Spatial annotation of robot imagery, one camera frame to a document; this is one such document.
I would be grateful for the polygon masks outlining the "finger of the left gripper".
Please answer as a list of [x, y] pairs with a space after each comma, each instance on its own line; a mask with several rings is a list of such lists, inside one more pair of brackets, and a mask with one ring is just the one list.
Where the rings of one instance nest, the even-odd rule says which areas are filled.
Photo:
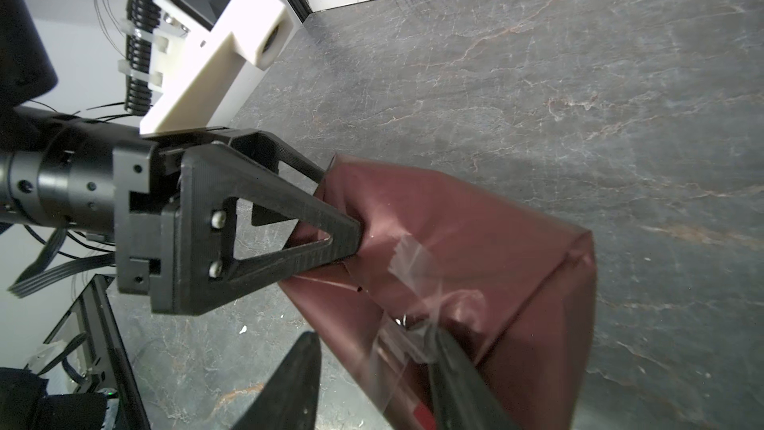
[[185, 151], [177, 213], [176, 296], [153, 312], [200, 316], [356, 253], [361, 225], [223, 143]]
[[283, 162], [315, 183], [320, 183], [324, 178], [323, 168], [268, 131], [245, 131], [233, 137], [229, 145], [273, 173], [279, 173], [280, 163]]

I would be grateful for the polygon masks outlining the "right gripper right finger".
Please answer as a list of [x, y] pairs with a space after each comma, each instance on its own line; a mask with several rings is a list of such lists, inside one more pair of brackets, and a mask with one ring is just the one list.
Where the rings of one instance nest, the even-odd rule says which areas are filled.
[[518, 429], [457, 341], [443, 328], [427, 333], [430, 390], [438, 429]]

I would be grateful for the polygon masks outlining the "red wrapping paper sheet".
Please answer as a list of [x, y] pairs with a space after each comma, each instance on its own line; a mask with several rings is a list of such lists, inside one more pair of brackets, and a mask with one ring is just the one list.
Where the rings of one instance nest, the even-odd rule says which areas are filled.
[[366, 394], [383, 315], [414, 304], [388, 273], [410, 236], [443, 279], [440, 324], [513, 422], [571, 425], [595, 320], [589, 230], [439, 171], [347, 155], [334, 157], [316, 197], [361, 223], [360, 247], [281, 287]]

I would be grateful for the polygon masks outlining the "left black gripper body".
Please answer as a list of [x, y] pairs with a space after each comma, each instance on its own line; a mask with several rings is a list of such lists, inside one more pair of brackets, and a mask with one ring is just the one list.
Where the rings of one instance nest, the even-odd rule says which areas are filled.
[[117, 286], [125, 294], [178, 294], [182, 149], [178, 135], [131, 137], [113, 149]]

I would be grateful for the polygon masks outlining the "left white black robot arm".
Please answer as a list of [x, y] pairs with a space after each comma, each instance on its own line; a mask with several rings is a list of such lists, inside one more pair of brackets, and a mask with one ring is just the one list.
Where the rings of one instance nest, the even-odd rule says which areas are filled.
[[360, 224], [279, 173], [320, 182], [319, 166], [266, 131], [209, 125], [291, 31], [281, 0], [129, 0], [129, 127], [31, 107], [58, 78], [25, 1], [1, 0], [1, 222], [52, 230], [11, 292], [111, 265], [155, 312], [198, 316], [354, 255]]

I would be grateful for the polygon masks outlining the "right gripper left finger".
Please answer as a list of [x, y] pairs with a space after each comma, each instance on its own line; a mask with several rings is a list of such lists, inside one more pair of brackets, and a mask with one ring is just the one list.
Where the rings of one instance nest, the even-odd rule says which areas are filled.
[[304, 332], [233, 429], [316, 428], [321, 369], [320, 338]]

